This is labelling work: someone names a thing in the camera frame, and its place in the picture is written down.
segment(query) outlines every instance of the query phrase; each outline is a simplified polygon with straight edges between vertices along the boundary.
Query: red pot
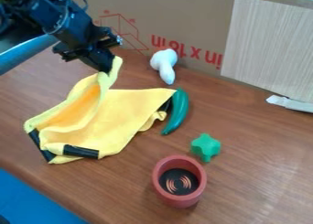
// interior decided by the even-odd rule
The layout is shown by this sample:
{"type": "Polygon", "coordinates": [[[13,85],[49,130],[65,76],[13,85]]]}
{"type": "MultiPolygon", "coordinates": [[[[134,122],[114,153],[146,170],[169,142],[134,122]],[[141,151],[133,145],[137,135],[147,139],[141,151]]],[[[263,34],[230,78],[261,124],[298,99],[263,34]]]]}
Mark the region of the red pot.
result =
{"type": "Polygon", "coordinates": [[[176,208],[187,208],[196,204],[203,193],[207,184],[207,175],[203,167],[194,159],[185,155],[171,155],[160,160],[152,173],[152,183],[156,189],[156,193],[168,205],[176,208]],[[190,171],[199,180],[198,188],[184,196],[177,196],[165,191],[159,184],[159,178],[169,169],[185,169],[190,171]]]}

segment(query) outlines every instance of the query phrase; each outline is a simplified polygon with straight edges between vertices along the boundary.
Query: brown table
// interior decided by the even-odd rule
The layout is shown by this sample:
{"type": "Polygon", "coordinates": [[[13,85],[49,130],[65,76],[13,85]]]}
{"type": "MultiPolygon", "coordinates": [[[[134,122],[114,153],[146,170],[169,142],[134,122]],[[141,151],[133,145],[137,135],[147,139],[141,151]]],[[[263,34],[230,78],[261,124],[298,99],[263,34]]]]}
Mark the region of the brown table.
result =
{"type": "MultiPolygon", "coordinates": [[[[117,49],[119,89],[165,87],[147,58],[117,49]]],[[[48,165],[23,131],[23,122],[64,99],[94,72],[63,63],[50,49],[0,77],[0,166],[81,217],[99,223],[313,223],[313,119],[267,104],[270,93],[177,68],[191,107],[174,133],[164,123],[139,133],[119,154],[48,165]],[[222,152],[204,165],[208,184],[194,208],[175,209],[156,197],[155,163],[187,155],[200,133],[221,140],[222,152]]]]}

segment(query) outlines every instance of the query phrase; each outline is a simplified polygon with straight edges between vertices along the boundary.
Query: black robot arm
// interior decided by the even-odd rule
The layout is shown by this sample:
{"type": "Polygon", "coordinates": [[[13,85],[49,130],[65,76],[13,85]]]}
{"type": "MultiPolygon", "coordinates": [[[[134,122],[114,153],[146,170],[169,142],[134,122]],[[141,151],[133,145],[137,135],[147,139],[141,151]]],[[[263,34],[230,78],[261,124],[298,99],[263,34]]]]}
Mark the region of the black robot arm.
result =
{"type": "Polygon", "coordinates": [[[109,27],[97,27],[87,15],[87,1],[79,7],[72,0],[0,0],[11,12],[42,27],[60,43],[53,48],[65,61],[80,59],[104,72],[112,66],[113,54],[108,48],[122,44],[109,27]]]}

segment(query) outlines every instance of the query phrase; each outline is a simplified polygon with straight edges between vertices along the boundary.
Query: wooden panel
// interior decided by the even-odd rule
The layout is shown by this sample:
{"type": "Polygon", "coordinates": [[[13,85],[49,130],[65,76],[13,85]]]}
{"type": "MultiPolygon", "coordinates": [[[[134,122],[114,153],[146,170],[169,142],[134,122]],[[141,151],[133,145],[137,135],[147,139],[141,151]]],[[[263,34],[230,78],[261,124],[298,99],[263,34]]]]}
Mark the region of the wooden panel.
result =
{"type": "MultiPolygon", "coordinates": [[[[115,53],[124,59],[115,88],[166,87],[146,57],[115,53]]],[[[0,166],[91,223],[312,224],[312,115],[267,104],[268,91],[176,71],[173,88],[190,97],[177,131],[162,136],[165,123],[156,123],[118,155],[48,165],[23,122],[62,101],[94,70],[45,50],[0,77],[0,166]],[[193,208],[169,208],[151,186],[152,169],[167,155],[189,155],[200,133],[222,142],[221,154],[203,165],[203,198],[193,208]]]]}
{"type": "Polygon", "coordinates": [[[221,75],[313,101],[313,10],[235,0],[221,75]]]}

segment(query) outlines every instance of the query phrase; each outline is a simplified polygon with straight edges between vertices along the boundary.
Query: yellow towel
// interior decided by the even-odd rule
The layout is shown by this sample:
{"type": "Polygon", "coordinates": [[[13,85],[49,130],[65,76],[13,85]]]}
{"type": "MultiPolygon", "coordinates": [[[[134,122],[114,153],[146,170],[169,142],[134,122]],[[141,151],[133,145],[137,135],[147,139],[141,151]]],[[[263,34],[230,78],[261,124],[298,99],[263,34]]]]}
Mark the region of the yellow towel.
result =
{"type": "Polygon", "coordinates": [[[174,90],[109,90],[122,63],[115,56],[109,74],[80,80],[65,101],[25,122],[50,164],[118,154],[138,131],[166,118],[158,109],[174,90]]]}

